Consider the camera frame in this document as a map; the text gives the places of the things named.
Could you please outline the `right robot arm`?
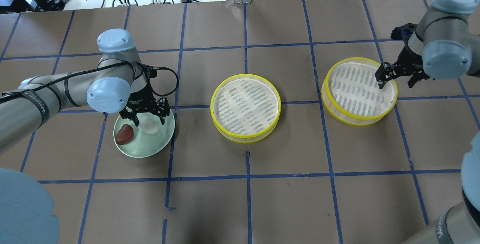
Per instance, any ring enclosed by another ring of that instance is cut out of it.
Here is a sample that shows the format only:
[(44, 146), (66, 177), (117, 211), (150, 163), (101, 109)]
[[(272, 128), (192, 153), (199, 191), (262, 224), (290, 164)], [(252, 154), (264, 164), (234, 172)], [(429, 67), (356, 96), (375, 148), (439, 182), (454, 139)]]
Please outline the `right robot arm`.
[(432, 0), (418, 24), (395, 27), (391, 39), (403, 49), (393, 64), (384, 62), (375, 78), (383, 89), (387, 82), (407, 76), (408, 87), (420, 80), (479, 77), (480, 39), (469, 32), (468, 18), (479, 0)]

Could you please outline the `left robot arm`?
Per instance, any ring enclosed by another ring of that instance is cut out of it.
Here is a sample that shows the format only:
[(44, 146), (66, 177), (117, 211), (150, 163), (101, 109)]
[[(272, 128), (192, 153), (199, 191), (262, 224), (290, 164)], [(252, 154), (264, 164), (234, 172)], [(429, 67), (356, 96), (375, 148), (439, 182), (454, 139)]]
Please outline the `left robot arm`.
[(136, 126), (137, 115), (149, 113), (165, 124), (170, 116), (167, 95), (153, 90), (150, 79), (157, 69), (142, 63), (130, 32), (107, 30), (97, 45), (102, 56), (96, 68), (28, 78), (2, 94), (2, 154), (67, 108), (88, 105), (101, 113), (119, 113)]

